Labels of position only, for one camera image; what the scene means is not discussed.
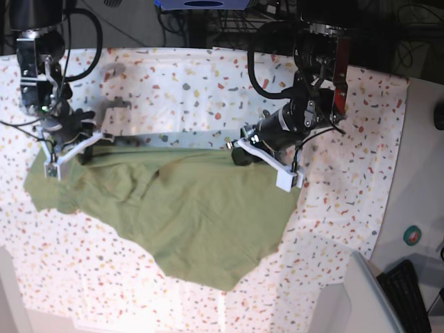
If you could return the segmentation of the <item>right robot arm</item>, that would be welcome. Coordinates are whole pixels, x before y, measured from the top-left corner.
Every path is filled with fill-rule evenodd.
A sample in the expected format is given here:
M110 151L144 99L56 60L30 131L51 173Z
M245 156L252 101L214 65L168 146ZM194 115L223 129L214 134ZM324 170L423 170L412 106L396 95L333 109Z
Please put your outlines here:
M71 38L63 37L58 25L71 16L88 18L96 31L96 53L82 73L69 76L61 60L69 60ZM21 71L20 91L27 115L39 122L37 141L46 150L49 165L60 165L77 154L85 154L98 140L94 135L93 111L73 110L70 83L86 78L97 66L103 48L103 30L90 11L71 1L11 1L10 27L15 33L16 54Z

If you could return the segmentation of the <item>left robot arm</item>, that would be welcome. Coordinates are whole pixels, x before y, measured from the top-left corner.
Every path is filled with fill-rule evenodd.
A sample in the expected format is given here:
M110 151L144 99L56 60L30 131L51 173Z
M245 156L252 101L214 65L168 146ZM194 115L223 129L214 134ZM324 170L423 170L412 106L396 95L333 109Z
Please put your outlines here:
M350 39L340 22L331 24L331 9L326 1L299 1L297 17L262 25L251 37L247 48L247 70L252 88L265 99L283 100L287 104L263 117L256 124L245 125L240 138L230 142L233 162L247 166L261 160L249 153L242 143L278 160L293 146L300 152L313 138L337 131L345 119L348 94L346 75L350 55ZM281 92L268 92L255 75L255 51L262 37L289 33L293 38L293 61L296 72L293 85Z

